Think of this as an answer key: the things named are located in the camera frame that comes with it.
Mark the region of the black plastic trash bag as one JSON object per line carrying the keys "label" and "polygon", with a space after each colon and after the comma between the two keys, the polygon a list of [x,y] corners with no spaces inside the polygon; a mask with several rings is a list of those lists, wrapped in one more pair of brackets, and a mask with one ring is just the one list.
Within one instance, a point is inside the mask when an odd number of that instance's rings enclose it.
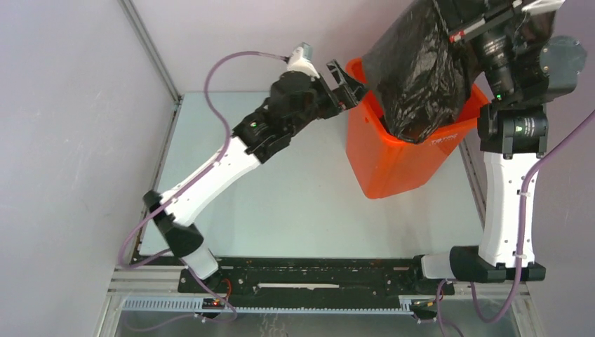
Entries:
{"label": "black plastic trash bag", "polygon": [[435,1],[413,1],[362,57],[388,132],[423,143],[455,122],[481,73],[469,44],[454,46]]}

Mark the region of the orange plastic trash bin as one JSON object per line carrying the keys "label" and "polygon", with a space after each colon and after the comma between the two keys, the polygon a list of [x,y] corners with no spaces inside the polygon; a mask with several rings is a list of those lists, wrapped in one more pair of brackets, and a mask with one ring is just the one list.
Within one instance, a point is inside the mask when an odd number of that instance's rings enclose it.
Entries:
{"label": "orange plastic trash bin", "polygon": [[381,199],[414,190],[427,183],[476,128],[481,106],[487,97],[477,86],[458,120],[438,128],[419,145],[389,134],[381,122],[383,111],[373,92],[349,111],[346,154],[354,175],[369,199]]}

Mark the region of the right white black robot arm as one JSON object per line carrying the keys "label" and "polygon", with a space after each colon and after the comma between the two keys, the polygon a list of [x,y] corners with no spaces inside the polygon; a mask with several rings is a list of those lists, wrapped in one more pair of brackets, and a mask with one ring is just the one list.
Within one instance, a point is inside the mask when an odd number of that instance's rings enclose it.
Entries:
{"label": "right white black robot arm", "polygon": [[437,279],[501,283],[542,281],[546,269],[531,242],[532,193],[547,155],[546,106],[572,93],[587,51],[556,36],[560,1],[435,1],[450,45],[477,59],[493,99],[479,111],[477,132],[487,173],[481,243],[418,256],[408,274],[416,293]]}

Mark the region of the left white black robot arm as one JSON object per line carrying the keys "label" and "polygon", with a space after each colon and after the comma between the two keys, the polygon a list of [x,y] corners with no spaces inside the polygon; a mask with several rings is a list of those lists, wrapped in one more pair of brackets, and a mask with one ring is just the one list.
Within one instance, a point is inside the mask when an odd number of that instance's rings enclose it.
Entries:
{"label": "left white black robot arm", "polygon": [[196,217],[232,183],[287,148],[309,123],[350,110],[367,94],[365,85],[336,61],[328,62],[327,68],[337,88],[331,89],[316,70],[289,67],[271,85],[262,104],[228,132],[211,159],[175,187],[143,196],[169,251],[194,273],[194,282],[203,291],[219,289],[222,274],[194,224]]}

